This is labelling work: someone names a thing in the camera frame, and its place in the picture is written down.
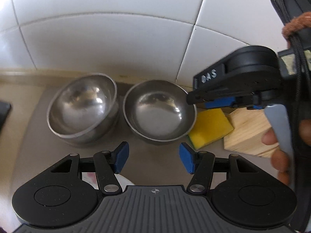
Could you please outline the large steel bowl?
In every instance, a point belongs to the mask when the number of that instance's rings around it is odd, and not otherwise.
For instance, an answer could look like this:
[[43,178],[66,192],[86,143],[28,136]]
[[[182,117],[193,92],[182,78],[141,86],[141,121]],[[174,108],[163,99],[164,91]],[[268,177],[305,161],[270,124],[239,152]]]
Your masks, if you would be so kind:
[[102,73],[85,75],[63,86],[52,98],[46,114],[50,131],[77,146],[102,138],[118,117],[117,84]]

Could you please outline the yellow green sponge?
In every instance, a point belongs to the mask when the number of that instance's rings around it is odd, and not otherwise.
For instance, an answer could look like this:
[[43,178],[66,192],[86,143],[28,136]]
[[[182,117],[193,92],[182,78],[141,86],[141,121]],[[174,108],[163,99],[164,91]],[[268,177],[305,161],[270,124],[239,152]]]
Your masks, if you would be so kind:
[[220,109],[205,110],[197,114],[196,122],[188,134],[195,150],[201,149],[231,133],[234,127]]

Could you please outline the white plate pink rose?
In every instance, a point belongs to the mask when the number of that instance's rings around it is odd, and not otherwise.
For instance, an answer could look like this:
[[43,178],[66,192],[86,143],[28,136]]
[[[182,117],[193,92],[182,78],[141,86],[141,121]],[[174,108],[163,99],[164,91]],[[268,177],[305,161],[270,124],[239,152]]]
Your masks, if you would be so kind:
[[125,178],[120,174],[115,174],[115,177],[101,177],[98,178],[95,172],[91,173],[81,173],[82,180],[88,184],[90,184],[94,189],[103,190],[103,187],[106,185],[119,183],[120,188],[124,191],[127,186],[134,185],[129,179]]

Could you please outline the wooden knife block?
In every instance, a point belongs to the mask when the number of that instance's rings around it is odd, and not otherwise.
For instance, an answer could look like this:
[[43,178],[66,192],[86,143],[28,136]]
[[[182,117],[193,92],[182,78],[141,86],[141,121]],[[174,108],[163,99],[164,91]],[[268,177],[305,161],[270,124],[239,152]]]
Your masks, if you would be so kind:
[[224,149],[252,156],[270,158],[278,144],[265,145],[261,142],[271,125],[263,110],[239,108],[227,115],[233,131],[224,137]]

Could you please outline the black gas stove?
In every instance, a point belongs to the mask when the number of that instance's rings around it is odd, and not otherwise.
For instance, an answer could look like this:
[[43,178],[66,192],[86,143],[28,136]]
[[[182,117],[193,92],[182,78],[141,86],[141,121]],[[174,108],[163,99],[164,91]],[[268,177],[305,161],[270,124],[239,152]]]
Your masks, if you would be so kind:
[[8,102],[0,101],[0,130],[6,122],[6,119],[10,113],[12,105]]

